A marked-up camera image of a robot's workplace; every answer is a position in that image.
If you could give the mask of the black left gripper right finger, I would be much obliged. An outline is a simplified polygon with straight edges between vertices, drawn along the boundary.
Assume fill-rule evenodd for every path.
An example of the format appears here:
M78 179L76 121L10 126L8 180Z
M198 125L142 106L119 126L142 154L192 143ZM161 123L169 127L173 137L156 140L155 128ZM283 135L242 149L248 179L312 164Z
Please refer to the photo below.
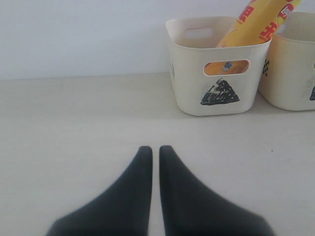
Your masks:
M167 236L273 236L260 215L237 206L201 182L172 146L159 149L159 188Z

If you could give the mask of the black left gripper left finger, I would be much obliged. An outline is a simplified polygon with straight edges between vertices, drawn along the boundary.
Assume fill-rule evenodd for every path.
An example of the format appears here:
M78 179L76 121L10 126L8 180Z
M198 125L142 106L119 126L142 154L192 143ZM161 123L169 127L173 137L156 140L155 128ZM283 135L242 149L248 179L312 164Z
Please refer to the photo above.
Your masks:
M85 206L56 220L48 236L146 236L152 199L153 152L142 146L119 178Z

